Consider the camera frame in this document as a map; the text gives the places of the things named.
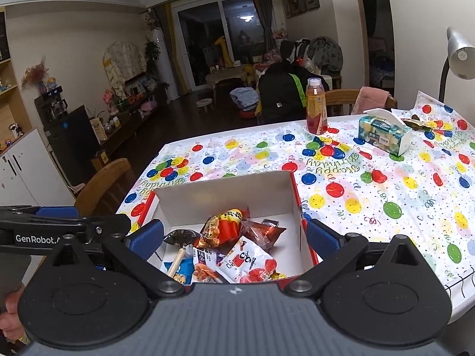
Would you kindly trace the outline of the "person's left hand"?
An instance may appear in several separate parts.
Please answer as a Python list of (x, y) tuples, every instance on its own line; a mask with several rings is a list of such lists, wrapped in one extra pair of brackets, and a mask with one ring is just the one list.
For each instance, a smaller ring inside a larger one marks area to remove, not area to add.
[(24, 291), (22, 285), (19, 290), (10, 293), (5, 298), (6, 311), (1, 313), (0, 329), (5, 338), (17, 341), (24, 336), (24, 328), (18, 317), (18, 302)]

